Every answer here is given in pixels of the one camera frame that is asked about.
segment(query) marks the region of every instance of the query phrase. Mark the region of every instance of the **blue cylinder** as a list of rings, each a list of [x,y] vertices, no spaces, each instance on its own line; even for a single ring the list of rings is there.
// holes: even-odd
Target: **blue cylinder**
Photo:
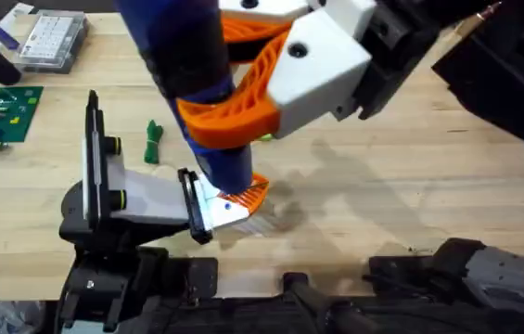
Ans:
[[[117,0],[117,4],[201,170],[225,193],[247,190],[253,177],[249,145],[201,146],[190,137],[175,101],[219,103],[235,88],[218,0]]]

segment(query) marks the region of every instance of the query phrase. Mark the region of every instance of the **green circuit board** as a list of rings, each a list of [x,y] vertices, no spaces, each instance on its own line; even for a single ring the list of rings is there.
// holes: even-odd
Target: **green circuit board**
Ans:
[[[43,87],[0,88],[0,141],[24,142],[42,93]]]

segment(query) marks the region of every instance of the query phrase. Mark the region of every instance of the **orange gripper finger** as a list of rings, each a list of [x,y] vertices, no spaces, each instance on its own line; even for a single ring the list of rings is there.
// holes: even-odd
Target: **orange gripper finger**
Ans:
[[[238,148],[278,130],[280,112],[266,89],[287,37],[288,32],[283,32],[266,45],[225,102],[202,105],[177,100],[185,127],[196,142],[205,148]]]
[[[265,23],[243,19],[233,19],[223,16],[224,41],[228,44],[260,41],[276,37],[282,32],[287,32],[292,22]]]
[[[238,195],[226,195],[221,193],[218,197],[247,208],[249,215],[252,215],[262,206],[263,201],[268,195],[269,189],[270,181],[264,176],[254,173],[253,182],[247,190]]]

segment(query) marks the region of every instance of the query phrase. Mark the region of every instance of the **wooden table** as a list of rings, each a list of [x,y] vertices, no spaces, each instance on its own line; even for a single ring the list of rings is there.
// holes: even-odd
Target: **wooden table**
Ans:
[[[70,75],[28,75],[44,95],[24,144],[0,153],[0,300],[56,299],[73,257],[59,205],[81,177],[89,89],[106,130],[123,139],[130,169],[175,177],[197,165],[121,18],[89,16],[93,30]],[[18,22],[23,36],[31,18]],[[331,115],[281,141],[254,143],[272,180],[260,213],[199,246],[187,233],[154,242],[175,256],[220,261],[219,294],[268,295],[286,271],[331,293],[370,293],[373,255],[431,253],[450,237],[524,254],[524,143],[464,111],[429,70],[440,42],[376,118]],[[165,126],[163,164],[142,162],[146,128]]]

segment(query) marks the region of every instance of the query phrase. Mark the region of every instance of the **black cable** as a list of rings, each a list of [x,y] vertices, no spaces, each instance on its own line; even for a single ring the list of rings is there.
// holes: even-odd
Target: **black cable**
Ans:
[[[261,304],[261,303],[275,302],[275,301],[281,300],[282,298],[284,298],[284,295],[279,294],[279,295],[274,296],[274,297],[263,298],[263,299],[255,299],[255,300],[249,301],[249,302],[240,302],[240,303],[237,303],[237,304],[233,304],[231,306],[234,307],[234,308],[239,308],[239,307],[257,305],[257,304]],[[161,302],[160,305],[165,307],[165,308],[168,308],[168,309],[173,309],[174,308],[174,306],[167,305],[167,304],[165,304],[163,302]],[[223,307],[224,307],[223,302],[220,302],[220,304],[218,304],[218,305],[181,307],[179,310],[180,311],[186,311],[186,312],[215,311],[215,310],[220,310]]]
[[[297,307],[299,308],[300,313],[305,318],[305,321],[307,322],[307,326],[311,329],[311,331],[315,334],[320,334],[319,328],[317,328],[317,324],[315,321],[313,321],[313,315],[311,314],[311,311],[307,309],[302,302],[300,302],[299,296],[297,296],[294,292],[290,292],[289,295],[292,297],[292,299],[297,304]]]
[[[175,314],[177,313],[177,311],[179,311],[179,308],[181,307],[183,303],[184,303],[184,300],[180,299],[179,302],[177,302],[177,306],[175,306],[171,310],[171,312],[169,313],[169,316],[167,316],[167,322],[165,323],[165,326],[162,328],[162,331],[160,332],[160,334],[165,334],[167,332],[167,329],[171,325],[171,322],[173,321]]]
[[[459,330],[465,331],[466,333],[482,334],[481,332],[479,332],[479,331],[477,331],[477,330],[475,330],[473,328],[468,328],[468,327],[466,327],[464,325],[457,324],[457,323],[455,323],[453,321],[441,319],[441,318],[436,317],[436,316],[415,314],[415,313],[412,313],[412,312],[407,312],[407,311],[403,311],[403,310],[397,310],[397,309],[393,309],[393,308],[384,308],[384,307],[379,307],[379,308],[374,308],[374,309],[359,307],[359,309],[366,315],[402,315],[402,316],[410,316],[410,317],[414,317],[414,318],[428,320],[428,321],[431,321],[431,322],[437,322],[437,323],[446,325],[446,326],[448,326],[450,328],[455,328],[455,329],[459,329]]]
[[[405,284],[403,282],[400,282],[395,279],[391,279],[389,277],[381,276],[381,275],[363,275],[363,280],[367,281],[369,283],[381,283],[381,284],[389,284],[395,288],[403,289],[408,292],[413,292],[414,294],[429,297],[428,296],[428,290],[414,287],[410,284]]]

